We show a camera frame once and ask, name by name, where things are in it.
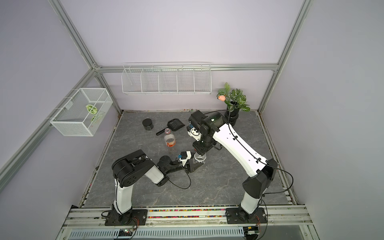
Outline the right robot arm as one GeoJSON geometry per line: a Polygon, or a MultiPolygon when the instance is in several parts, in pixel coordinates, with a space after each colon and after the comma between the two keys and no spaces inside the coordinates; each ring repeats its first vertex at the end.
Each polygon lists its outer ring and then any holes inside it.
{"type": "Polygon", "coordinates": [[[193,148],[199,155],[205,155],[216,144],[220,144],[241,164],[249,177],[243,182],[245,194],[240,213],[246,216],[254,214],[275,178],[277,162],[257,153],[218,112],[205,115],[195,111],[189,117],[189,123],[189,135],[195,139],[193,148]]]}

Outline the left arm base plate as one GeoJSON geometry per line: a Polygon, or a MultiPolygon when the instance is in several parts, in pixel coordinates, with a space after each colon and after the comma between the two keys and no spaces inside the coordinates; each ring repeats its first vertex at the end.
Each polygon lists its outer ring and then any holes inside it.
{"type": "Polygon", "coordinates": [[[105,226],[144,226],[147,216],[147,209],[132,209],[122,215],[116,210],[110,210],[106,217],[105,226]]]}

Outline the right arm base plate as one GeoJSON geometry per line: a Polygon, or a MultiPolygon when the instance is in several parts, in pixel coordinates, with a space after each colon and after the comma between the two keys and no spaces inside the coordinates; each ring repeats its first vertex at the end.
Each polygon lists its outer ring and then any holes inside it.
{"type": "Polygon", "coordinates": [[[266,224],[267,214],[263,208],[257,208],[253,213],[248,214],[241,207],[226,208],[225,216],[228,224],[266,224]]]}

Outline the clear bottle white label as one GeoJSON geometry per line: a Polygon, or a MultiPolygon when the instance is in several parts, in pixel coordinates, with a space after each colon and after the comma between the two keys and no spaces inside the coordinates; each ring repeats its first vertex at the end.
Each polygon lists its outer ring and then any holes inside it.
{"type": "Polygon", "coordinates": [[[195,164],[204,164],[206,162],[207,155],[200,155],[199,153],[194,154],[194,163],[195,164]]]}

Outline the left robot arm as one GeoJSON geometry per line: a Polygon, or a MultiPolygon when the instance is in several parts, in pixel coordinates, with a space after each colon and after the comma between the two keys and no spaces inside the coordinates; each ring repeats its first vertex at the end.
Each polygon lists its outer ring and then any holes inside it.
{"type": "Polygon", "coordinates": [[[115,180],[115,198],[113,210],[118,216],[129,215],[132,212],[132,195],[134,184],[143,176],[150,179],[158,187],[170,181],[168,174],[183,171],[186,174],[194,172],[203,166],[206,155],[184,151],[175,160],[162,156],[154,163],[142,150],[126,155],[112,164],[115,180]]]}

